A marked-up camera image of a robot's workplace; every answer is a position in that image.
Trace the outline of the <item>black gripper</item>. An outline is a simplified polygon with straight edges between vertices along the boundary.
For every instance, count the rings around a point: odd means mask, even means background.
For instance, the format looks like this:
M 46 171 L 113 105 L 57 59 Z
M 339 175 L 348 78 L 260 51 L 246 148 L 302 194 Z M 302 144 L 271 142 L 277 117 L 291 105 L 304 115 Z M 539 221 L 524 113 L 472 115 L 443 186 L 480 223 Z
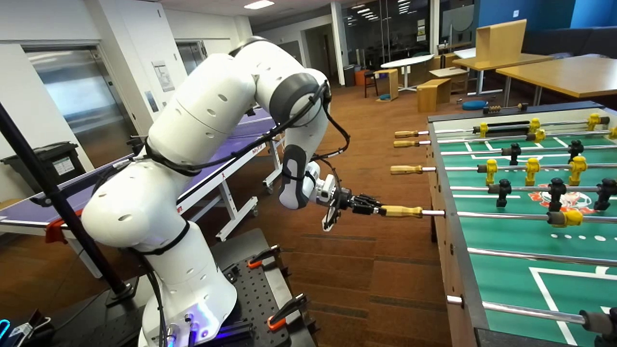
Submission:
M 333 211 L 341 213 L 343 209 L 350 209 L 352 213 L 366 213 L 366 215 L 381 215 L 383 207 L 381 201 L 375 196 L 370 194 L 352 194 L 337 190 L 333 198 Z

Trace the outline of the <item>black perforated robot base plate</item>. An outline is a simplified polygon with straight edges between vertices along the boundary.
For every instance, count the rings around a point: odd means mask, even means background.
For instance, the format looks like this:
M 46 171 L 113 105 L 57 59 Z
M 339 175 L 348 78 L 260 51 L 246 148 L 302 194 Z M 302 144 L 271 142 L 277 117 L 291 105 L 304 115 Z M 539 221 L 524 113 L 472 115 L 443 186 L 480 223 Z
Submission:
M 213 340 L 204 347 L 316 347 L 310 319 L 300 300 L 285 317 L 267 321 L 294 294 L 289 290 L 281 261 L 269 254 L 254 267 L 248 261 L 269 250 L 260 228 L 235 234 L 213 246 L 213 257 L 237 288 L 237 304 Z

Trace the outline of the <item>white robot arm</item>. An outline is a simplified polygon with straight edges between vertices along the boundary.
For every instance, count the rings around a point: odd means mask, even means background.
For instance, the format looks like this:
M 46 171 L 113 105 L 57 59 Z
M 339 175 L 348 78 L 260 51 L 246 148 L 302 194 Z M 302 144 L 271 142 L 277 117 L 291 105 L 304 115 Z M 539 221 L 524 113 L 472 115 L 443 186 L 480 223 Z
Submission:
M 215 263 L 200 227 L 181 215 L 177 198 L 250 107 L 264 107 L 285 134 L 283 205 L 323 203 L 323 228 L 341 209 L 377 209 L 370 196 L 319 173 L 318 144 L 333 122 L 329 99 L 321 70 L 254 36 L 200 61 L 148 126 L 136 157 L 92 192 L 80 211 L 86 232 L 140 254 L 154 275 L 138 347 L 208 342 L 237 304 L 235 284 Z

